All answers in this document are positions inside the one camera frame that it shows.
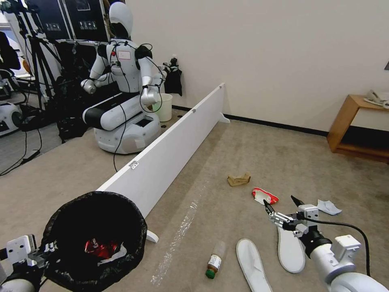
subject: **wooden shelf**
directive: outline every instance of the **wooden shelf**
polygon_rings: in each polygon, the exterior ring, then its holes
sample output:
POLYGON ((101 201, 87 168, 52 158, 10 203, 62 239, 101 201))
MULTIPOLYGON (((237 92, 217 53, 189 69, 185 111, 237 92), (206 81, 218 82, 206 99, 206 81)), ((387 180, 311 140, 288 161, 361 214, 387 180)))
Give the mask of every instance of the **wooden shelf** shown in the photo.
POLYGON ((386 111, 389 114, 389 109, 387 110, 383 107, 373 105, 363 99, 363 95, 349 95, 344 101, 343 106, 340 109, 327 136, 330 149, 334 153, 389 163, 389 148, 387 147, 387 144, 385 144, 387 143, 387 139, 382 139, 382 147, 377 145, 377 143, 371 143, 371 147, 365 144, 361 145, 358 142, 358 139, 355 141, 344 139, 343 141, 347 130, 360 108, 386 111))

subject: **white partition board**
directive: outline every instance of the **white partition board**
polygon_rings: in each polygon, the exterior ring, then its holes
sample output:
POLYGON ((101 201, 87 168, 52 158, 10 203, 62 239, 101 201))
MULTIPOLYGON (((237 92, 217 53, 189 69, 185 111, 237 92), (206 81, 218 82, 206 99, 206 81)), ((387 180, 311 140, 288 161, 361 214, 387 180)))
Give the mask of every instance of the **white partition board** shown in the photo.
POLYGON ((222 83, 97 190, 129 198, 146 217, 216 123, 229 122, 224 95, 222 83))

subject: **metal hinge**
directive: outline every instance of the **metal hinge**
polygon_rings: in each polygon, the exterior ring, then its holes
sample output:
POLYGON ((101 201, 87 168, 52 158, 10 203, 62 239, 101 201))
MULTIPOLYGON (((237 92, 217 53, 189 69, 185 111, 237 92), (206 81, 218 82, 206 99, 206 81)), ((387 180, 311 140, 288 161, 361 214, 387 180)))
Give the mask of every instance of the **metal hinge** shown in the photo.
POLYGON ((137 166, 139 165, 139 162, 137 162, 136 160, 131 162, 129 167, 131 167, 132 169, 135 169, 137 166))

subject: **plastic bottle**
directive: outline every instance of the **plastic bottle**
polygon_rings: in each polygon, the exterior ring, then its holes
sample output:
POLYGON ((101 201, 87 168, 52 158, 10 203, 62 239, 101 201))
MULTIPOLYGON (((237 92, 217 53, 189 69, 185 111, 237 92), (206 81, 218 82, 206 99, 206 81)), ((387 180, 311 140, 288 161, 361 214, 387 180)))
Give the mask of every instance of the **plastic bottle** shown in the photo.
POLYGON ((222 264, 222 259, 226 254, 226 244, 223 241, 218 241, 214 247, 211 258, 208 262, 208 268, 205 274, 208 278, 213 279, 219 271, 222 264))

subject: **floor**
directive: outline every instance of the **floor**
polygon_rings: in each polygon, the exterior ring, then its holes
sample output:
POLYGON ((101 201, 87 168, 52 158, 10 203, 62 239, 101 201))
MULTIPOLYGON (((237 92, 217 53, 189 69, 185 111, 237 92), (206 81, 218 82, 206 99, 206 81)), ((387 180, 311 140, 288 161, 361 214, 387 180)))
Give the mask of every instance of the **floor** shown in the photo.
MULTIPOLYGON (((14 93, 12 98, 7 100, 11 103, 22 101, 23 97, 20 93, 14 93)), ((30 94, 29 105, 38 107, 38 97, 35 94, 30 94)), ((55 123, 39 129, 42 135, 41 153, 46 153, 51 149, 61 145, 61 139, 58 136, 58 128, 55 123)), ((26 135, 24 132, 18 131, 10 135, 0 137, 0 172, 7 169, 18 161, 24 154, 26 135)), ((39 149, 40 139, 38 131, 27 132, 27 154, 33 149, 39 149)))
MULTIPOLYGON (((131 157, 117 159, 124 165, 131 157)), ((93 133, 87 132, 0 178, 0 243, 28 233, 40 241, 58 207, 95 190, 112 174, 112 155, 98 149, 93 133)), ((388 175, 386 164, 331 153, 321 136, 238 121, 218 123, 146 218, 160 241, 146 242, 139 266, 106 291, 248 292, 235 253, 241 238, 257 245, 274 292, 326 291, 311 260, 296 275, 281 267, 276 228, 250 194, 257 186, 278 196, 274 208, 285 214, 296 211, 290 195, 306 203, 318 198, 334 202, 343 212, 336 217, 320 213, 320 218, 366 232, 372 276, 388 287, 388 175), (249 184, 228 185, 227 175, 245 171, 252 174, 249 184), (226 242, 227 255, 210 280, 205 270, 217 240, 226 242)), ((346 227, 323 225, 321 230, 329 239, 351 234, 363 241, 346 227)), ((364 261, 362 248, 358 272, 364 272, 364 261)), ((41 291, 66 290, 47 281, 41 291)))

